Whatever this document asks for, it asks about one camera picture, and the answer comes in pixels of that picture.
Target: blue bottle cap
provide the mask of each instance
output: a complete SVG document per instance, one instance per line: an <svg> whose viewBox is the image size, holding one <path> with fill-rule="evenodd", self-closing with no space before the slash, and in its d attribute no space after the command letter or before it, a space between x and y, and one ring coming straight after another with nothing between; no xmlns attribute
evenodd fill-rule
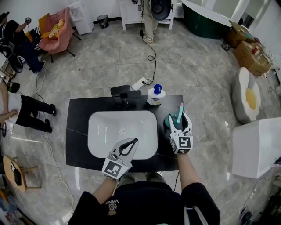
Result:
<svg viewBox="0 0 281 225"><path fill-rule="evenodd" d="M160 84L154 85L154 94L160 94L162 90L162 86Z"/></svg>

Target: wooden chair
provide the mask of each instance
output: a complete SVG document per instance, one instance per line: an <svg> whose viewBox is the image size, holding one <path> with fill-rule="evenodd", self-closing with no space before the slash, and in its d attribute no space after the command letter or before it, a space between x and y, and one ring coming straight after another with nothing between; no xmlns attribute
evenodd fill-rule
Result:
<svg viewBox="0 0 281 225"><path fill-rule="evenodd" d="M18 163L15 162L15 159L18 159L18 157L15 158L9 158L7 156L3 156L3 164L4 164L4 170L7 179L18 188L21 192L25 192L26 189L40 189L41 187L27 187L26 186L26 180L25 180L25 172L38 169L38 167L31 167L31 168L23 168L18 165ZM17 183L14 181L14 172L12 171L11 164L13 163L15 169L17 169L21 174L22 179L22 185L18 186Z"/></svg>

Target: beige pants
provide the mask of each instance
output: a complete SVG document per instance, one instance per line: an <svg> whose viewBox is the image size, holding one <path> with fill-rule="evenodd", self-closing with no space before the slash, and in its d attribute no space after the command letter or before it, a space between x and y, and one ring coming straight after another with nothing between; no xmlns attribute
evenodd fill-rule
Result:
<svg viewBox="0 0 281 225"><path fill-rule="evenodd" d="M150 0L141 0L144 1L144 25L146 36L150 39L153 38L153 28L156 28L158 25L158 20L154 19L151 15L150 10Z"/></svg>
<svg viewBox="0 0 281 225"><path fill-rule="evenodd" d="M146 177L146 181L149 181L149 182L166 183L164 178L161 175L159 175L158 173L147 173L145 175L145 177ZM134 182L135 182L135 179L132 176L124 175L120 179L118 187L121 187L123 185L133 184Z"/></svg>

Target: black faucet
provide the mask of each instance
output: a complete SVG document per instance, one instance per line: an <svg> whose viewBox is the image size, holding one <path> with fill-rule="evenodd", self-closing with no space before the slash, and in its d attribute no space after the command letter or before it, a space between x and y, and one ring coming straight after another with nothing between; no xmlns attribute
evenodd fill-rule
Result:
<svg viewBox="0 0 281 225"><path fill-rule="evenodd" d="M118 107L128 107L127 98L140 98L141 91L131 91L129 85L110 88L110 93Z"/></svg>

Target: soap bottle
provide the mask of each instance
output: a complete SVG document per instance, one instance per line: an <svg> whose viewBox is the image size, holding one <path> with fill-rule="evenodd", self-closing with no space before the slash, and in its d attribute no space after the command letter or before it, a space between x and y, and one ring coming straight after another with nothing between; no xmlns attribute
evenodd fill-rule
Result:
<svg viewBox="0 0 281 225"><path fill-rule="evenodd" d="M166 92L162 90L162 86L160 84L156 84L154 88L148 90L147 102L150 105L160 105L165 95Z"/></svg>

